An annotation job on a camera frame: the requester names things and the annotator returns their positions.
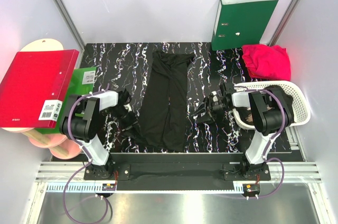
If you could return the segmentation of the pink t-shirt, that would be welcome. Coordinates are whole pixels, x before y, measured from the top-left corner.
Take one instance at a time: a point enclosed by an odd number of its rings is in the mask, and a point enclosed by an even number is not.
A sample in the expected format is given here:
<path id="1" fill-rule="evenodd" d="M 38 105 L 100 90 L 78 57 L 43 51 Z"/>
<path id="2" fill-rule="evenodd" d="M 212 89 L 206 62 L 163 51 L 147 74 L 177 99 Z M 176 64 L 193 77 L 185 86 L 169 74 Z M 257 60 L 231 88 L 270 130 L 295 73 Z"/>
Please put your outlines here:
<path id="1" fill-rule="evenodd" d="M 291 80 L 290 59 L 286 48 L 264 44 L 242 46 L 242 59 L 251 78 Z"/>

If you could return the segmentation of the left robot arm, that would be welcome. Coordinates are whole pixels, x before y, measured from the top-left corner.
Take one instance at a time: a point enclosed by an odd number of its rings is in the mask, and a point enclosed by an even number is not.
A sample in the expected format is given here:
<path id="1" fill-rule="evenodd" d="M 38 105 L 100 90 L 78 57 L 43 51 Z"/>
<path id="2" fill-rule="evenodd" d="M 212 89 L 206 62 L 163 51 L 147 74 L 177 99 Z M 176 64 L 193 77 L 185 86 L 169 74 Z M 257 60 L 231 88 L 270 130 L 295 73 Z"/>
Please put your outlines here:
<path id="1" fill-rule="evenodd" d="M 117 176 L 113 159 L 98 137 L 102 111 L 112 113 L 126 136 L 141 139 L 139 123 L 130 106 L 131 99 L 127 90 L 71 94 L 67 99 L 59 131 L 84 151 L 89 161 L 86 170 L 96 178 L 106 180 Z"/>

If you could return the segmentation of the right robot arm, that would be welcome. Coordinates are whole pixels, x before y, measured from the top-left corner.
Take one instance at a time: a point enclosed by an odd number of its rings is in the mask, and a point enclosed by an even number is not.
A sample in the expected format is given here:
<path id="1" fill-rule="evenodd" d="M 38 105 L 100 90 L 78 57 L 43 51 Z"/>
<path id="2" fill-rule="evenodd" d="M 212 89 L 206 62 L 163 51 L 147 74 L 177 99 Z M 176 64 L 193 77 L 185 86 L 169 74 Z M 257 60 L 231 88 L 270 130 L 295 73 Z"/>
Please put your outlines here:
<path id="1" fill-rule="evenodd" d="M 255 133 L 237 171 L 250 179 L 264 171 L 273 142 L 294 122 L 292 103 L 293 97 L 278 85 L 254 90 L 225 82 L 204 98 L 194 116 L 198 124 L 211 124 L 234 108 L 250 109 Z"/>

